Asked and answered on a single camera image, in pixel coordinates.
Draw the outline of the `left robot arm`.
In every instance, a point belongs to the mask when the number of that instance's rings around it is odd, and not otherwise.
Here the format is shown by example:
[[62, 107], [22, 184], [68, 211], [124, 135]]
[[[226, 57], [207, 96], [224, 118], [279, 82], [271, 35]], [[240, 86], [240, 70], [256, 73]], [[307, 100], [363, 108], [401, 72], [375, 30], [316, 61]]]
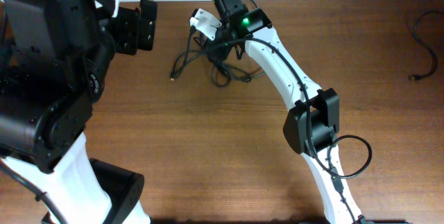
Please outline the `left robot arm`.
[[44, 223], [149, 223], [144, 176], [86, 151], [119, 50], [119, 0], [3, 2], [1, 171], [44, 204]]

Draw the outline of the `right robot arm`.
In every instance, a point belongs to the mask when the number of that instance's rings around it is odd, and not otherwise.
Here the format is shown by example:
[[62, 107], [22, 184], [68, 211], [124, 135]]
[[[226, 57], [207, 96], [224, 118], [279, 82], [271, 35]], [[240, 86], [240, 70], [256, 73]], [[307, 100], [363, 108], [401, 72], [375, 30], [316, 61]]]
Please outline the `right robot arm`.
[[219, 18], [208, 34], [217, 59], [239, 46], [265, 72], [287, 108], [284, 138], [307, 163], [321, 194], [327, 223], [367, 223], [347, 181], [365, 171], [372, 160], [345, 174], [339, 158], [339, 95], [322, 89], [285, 49], [277, 30], [261, 8], [249, 10], [241, 0], [212, 0]]

